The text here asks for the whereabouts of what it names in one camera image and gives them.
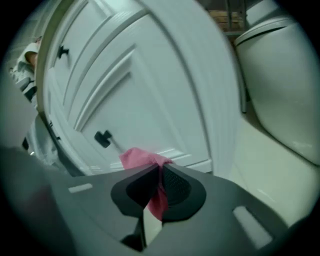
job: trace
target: pink cloth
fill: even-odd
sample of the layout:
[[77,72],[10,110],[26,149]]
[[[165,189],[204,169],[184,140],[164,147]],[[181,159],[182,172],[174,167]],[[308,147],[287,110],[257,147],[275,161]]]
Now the pink cloth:
[[165,189],[162,186],[161,171],[164,164],[171,164],[172,161],[169,158],[155,153],[149,153],[137,147],[129,149],[127,152],[121,154],[119,158],[125,169],[131,169],[148,164],[158,164],[160,166],[159,185],[155,195],[151,198],[147,207],[153,216],[155,216],[159,221],[162,221],[162,215],[164,211],[168,209],[168,200]]

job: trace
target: white toilet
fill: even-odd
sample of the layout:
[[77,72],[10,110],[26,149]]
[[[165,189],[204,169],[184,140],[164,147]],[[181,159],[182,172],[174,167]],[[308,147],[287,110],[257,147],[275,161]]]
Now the white toilet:
[[235,41],[244,83],[264,128],[320,164],[320,63],[297,22],[268,19]]

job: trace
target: white door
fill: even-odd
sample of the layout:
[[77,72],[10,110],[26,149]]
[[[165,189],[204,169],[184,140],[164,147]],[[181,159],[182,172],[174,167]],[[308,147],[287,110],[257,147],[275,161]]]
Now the white door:
[[[92,39],[97,45],[103,40],[101,33]],[[84,51],[92,56],[97,50]],[[173,43],[150,15],[107,44],[65,101],[70,101],[69,125],[95,149],[104,172],[120,170],[119,154],[132,147],[181,166],[210,159],[192,83]],[[95,140],[105,131],[112,135],[107,148]]]

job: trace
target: black knob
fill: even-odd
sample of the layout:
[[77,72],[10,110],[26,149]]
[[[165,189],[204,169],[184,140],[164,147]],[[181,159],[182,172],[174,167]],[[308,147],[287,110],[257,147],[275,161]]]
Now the black knob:
[[102,134],[100,131],[97,131],[94,135],[94,139],[105,149],[110,145],[109,138],[111,138],[112,135],[107,130]]
[[61,46],[59,47],[59,50],[58,50],[58,58],[59,58],[59,59],[61,59],[62,54],[66,54],[66,55],[69,54],[69,49],[64,49],[64,46],[63,46],[63,45],[61,45]]

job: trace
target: white tile floor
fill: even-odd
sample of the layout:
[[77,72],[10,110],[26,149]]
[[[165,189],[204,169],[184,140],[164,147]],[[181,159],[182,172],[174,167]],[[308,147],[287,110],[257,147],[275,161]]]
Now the white tile floor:
[[[312,209],[320,192],[320,168],[283,146],[259,124],[253,108],[242,115],[229,180],[271,207],[291,226]],[[146,242],[162,225],[144,211]]]

